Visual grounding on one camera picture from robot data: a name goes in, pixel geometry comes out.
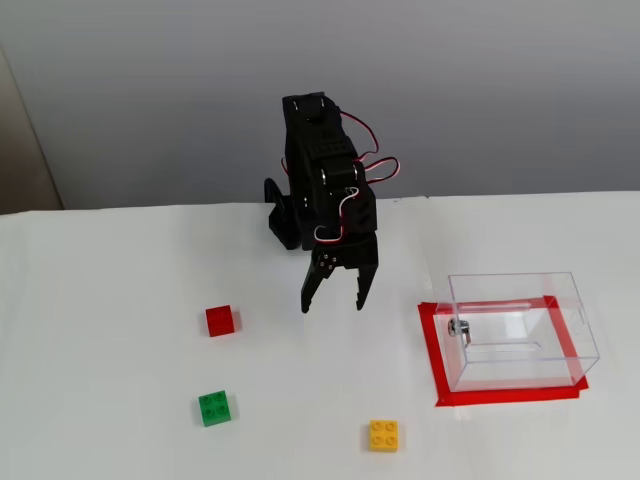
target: white wall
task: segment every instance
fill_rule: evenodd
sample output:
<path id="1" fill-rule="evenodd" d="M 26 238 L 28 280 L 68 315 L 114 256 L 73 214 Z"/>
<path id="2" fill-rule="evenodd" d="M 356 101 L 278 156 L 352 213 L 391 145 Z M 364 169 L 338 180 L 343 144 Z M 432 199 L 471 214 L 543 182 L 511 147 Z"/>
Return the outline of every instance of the white wall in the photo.
<path id="1" fill-rule="evenodd" d="M 0 42 L 71 208 L 260 201 L 316 90 L 381 196 L 640 184 L 637 2 L 0 0 Z"/>

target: clear plastic box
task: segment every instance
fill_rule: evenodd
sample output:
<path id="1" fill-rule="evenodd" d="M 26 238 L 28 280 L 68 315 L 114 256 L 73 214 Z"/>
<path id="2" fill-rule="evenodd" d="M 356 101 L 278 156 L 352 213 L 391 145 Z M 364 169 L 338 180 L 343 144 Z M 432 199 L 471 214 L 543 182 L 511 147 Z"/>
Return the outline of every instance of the clear plastic box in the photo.
<path id="1" fill-rule="evenodd" d="M 571 273 L 451 275 L 434 319 L 451 391 L 573 386 L 599 360 Z"/>

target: white table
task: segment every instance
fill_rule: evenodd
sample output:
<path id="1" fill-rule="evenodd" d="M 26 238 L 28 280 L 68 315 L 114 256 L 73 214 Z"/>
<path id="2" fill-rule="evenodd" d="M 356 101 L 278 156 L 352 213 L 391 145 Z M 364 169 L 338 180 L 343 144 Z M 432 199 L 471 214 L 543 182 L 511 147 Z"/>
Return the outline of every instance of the white table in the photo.
<path id="1" fill-rule="evenodd" d="M 379 202 L 381 265 L 309 314 L 266 205 L 0 217 L 0 478 L 638 478 L 640 194 Z M 601 361 L 579 400 L 436 409 L 416 305 L 449 273 L 572 271 Z M 209 338 L 204 310 L 242 329 Z M 197 397 L 230 396 L 203 428 Z M 370 419 L 400 450 L 367 451 Z"/>

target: black robot bracket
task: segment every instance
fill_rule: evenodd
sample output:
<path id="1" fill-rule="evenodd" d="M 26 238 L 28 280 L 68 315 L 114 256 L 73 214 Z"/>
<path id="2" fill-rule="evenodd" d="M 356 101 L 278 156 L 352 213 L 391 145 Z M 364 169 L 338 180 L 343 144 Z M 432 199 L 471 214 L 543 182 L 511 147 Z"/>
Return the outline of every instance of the black robot bracket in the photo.
<path id="1" fill-rule="evenodd" d="M 285 97 L 282 106 L 291 193 L 282 195 L 272 179 L 265 180 L 265 201 L 275 203 L 269 228 L 288 250 L 302 245 L 312 251 L 302 285 L 304 313 L 322 279 L 338 267 L 358 269 L 360 310 L 378 268 L 376 197 L 331 99 L 311 93 Z"/>

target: red tape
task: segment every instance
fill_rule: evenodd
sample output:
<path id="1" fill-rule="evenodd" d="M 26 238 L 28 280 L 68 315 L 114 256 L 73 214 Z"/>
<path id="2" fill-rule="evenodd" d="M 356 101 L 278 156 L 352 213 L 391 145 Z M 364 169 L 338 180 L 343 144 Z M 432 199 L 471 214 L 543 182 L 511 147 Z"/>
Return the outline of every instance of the red tape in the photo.
<path id="1" fill-rule="evenodd" d="M 556 330 L 562 351 L 567 357 L 577 357 L 576 349 L 571 341 L 571 336 L 567 330 L 558 301 L 555 297 L 545 296 L 544 298 L 519 300 L 512 303 L 518 304 L 527 302 L 532 306 L 546 306 L 549 310 L 551 322 Z M 466 307 L 478 306 L 486 312 L 486 307 L 491 305 L 502 305 L 504 302 L 483 302 L 463 304 Z M 424 339 L 427 343 L 427 352 L 431 362 L 431 370 L 438 391 L 438 402 L 436 407 L 461 407 L 464 405 L 483 405 L 488 403 L 516 403 L 516 402 L 541 402 L 546 400 L 564 400 L 568 398 L 579 398 L 580 391 L 589 388 L 587 378 L 582 374 L 579 360 L 568 360 L 569 372 L 572 378 L 582 376 L 572 387 L 545 387 L 545 388 L 519 388 L 503 390 L 476 390 L 466 392 L 452 392 L 447 382 L 447 374 L 442 360 L 442 352 L 438 344 L 438 332 L 435 325 L 435 313 L 437 303 L 423 303 L 418 305 L 420 321 L 424 332 Z"/>

